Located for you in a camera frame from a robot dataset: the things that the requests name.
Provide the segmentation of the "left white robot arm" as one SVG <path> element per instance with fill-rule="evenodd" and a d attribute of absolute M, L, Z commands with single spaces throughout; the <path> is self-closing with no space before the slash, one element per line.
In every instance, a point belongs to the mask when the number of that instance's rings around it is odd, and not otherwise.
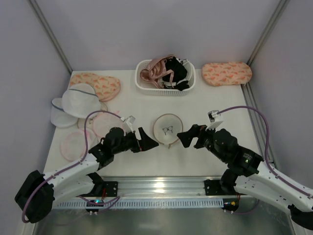
<path fill-rule="evenodd" d="M 22 210 L 23 223 L 41 221 L 54 206 L 68 199 L 98 193 L 103 181 L 97 171 L 110 164 L 116 154 L 128 150 L 144 152 L 159 145 L 143 128 L 138 130 L 140 139 L 136 138 L 134 131 L 125 133 L 114 127 L 82 158 L 64 168 L 48 173 L 38 170 L 29 173 L 15 196 L 15 202 Z"/>

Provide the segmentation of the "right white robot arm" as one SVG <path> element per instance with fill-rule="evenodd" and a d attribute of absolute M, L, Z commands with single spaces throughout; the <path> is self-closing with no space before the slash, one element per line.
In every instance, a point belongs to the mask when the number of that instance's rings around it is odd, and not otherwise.
<path fill-rule="evenodd" d="M 206 148 L 223 163 L 227 170 L 220 179 L 227 193 L 253 196 L 282 210 L 299 226 L 313 228 L 313 190 L 264 162 L 259 154 L 238 145 L 237 139 L 225 129 L 210 130 L 205 125 L 193 125 L 178 133 L 183 146 L 188 148 L 197 138 L 195 148 Z"/>

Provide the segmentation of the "beige round laundry bag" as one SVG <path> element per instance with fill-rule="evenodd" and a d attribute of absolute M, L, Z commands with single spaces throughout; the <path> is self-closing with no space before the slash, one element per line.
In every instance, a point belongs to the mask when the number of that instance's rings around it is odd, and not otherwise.
<path fill-rule="evenodd" d="M 179 141 L 177 134 L 181 132 L 183 132 L 183 122 L 175 114 L 163 114 L 153 124 L 154 138 L 168 149 Z"/>

